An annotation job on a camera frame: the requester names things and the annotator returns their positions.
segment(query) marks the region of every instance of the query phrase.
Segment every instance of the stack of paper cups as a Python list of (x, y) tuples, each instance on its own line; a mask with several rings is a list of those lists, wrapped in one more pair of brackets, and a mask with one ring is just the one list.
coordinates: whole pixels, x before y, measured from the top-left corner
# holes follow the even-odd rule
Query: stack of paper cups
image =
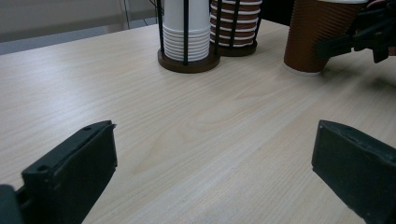
[[(184, 59), (183, 0), (164, 1), (163, 46), (165, 55), (182, 62)], [(189, 0), (188, 61), (202, 60), (209, 54), (209, 3)]]
[[(238, 17), (236, 22), (234, 41), (232, 47), (241, 48), (252, 45), (257, 28), (257, 21), (259, 20), (260, 4), (262, 0), (241, 0), (240, 6), (237, 9)], [(211, 36), (210, 41), (215, 43), (216, 23), (218, 15), (218, 1), (214, 0), (211, 4), (210, 22), (211, 22)], [(224, 47), (230, 46), (230, 40), (233, 29), (233, 16), (235, 12), (235, 1), (222, 1), (220, 31), (219, 31), (219, 45)]]
[(291, 17), (285, 67), (294, 74), (318, 74), (328, 60), (316, 44), (344, 35), (368, 0), (296, 0)]

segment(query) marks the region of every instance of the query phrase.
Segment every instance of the wooden table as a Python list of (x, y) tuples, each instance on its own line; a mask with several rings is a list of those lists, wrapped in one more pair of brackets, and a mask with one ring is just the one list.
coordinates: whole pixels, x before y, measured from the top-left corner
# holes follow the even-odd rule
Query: wooden table
[(84, 223), (364, 223), (312, 172), (318, 121), (396, 147), (395, 60), (370, 51), (287, 72), (288, 27), (254, 55), (187, 75), (157, 62), (158, 27), (0, 57), (0, 180), (112, 119), (119, 167)]

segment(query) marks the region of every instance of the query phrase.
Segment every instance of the circular base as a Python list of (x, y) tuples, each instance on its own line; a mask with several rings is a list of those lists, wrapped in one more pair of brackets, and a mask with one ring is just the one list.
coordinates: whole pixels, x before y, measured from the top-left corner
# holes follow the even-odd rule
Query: circular base
[(209, 71), (210, 69), (216, 67), (220, 63), (220, 56), (215, 55), (214, 48), (210, 46), (209, 55), (196, 62), (190, 62), (187, 65), (184, 65), (183, 62), (175, 61), (168, 58), (164, 52), (160, 49), (158, 50), (158, 62), (164, 68), (179, 72), (179, 73), (201, 73)]
[(224, 57), (243, 57), (256, 52), (256, 48), (257, 41), (255, 40), (253, 41), (252, 45), (248, 45), (242, 48), (229, 48), (219, 46), (219, 54)]
[(320, 72), (316, 72), (316, 73), (307, 73), (307, 72), (301, 72), (298, 70), (295, 70), (294, 68), (290, 68), (287, 64), (283, 63), (283, 67), (286, 68), (286, 70), (288, 70), (289, 72), (298, 75), (298, 76), (304, 76), (304, 77), (314, 77), (320, 74)]

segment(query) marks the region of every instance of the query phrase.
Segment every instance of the floor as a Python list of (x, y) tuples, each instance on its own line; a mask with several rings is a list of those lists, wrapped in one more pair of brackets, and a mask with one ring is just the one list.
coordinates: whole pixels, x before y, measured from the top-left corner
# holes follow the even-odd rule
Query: floor
[[(131, 29), (152, 25), (157, 22), (156, 18), (148, 18), (141, 21), (131, 21)], [(35, 38), (9, 41), (0, 43), (0, 55), (19, 52), (28, 49), (38, 49), (50, 45), (61, 44), (69, 41), (89, 38), (97, 35), (104, 35), (103, 27), (96, 27), (86, 30), (79, 30), (74, 32), (62, 33), (57, 35), (46, 35)]]

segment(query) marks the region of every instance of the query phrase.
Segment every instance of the metal rod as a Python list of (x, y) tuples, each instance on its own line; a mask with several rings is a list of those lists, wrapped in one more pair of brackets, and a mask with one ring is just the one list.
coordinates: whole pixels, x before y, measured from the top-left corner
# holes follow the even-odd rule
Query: metal rod
[(184, 61), (189, 63), (189, 0), (184, 0)]
[(233, 41), (235, 40), (236, 23), (238, 21), (238, 12), (239, 12), (240, 4), (241, 4), (241, 0), (235, 1), (235, 10), (233, 11), (233, 29), (231, 30), (231, 38), (230, 38), (230, 49), (233, 47)]
[(157, 0), (157, 15), (158, 15), (158, 27), (160, 29), (161, 52), (164, 52), (164, 48), (163, 48), (163, 7), (161, 5), (161, 0)]
[(217, 9), (217, 17), (216, 17), (216, 33), (215, 33), (215, 55), (219, 55), (221, 7), (222, 7), (222, 0), (218, 0), (218, 9)]

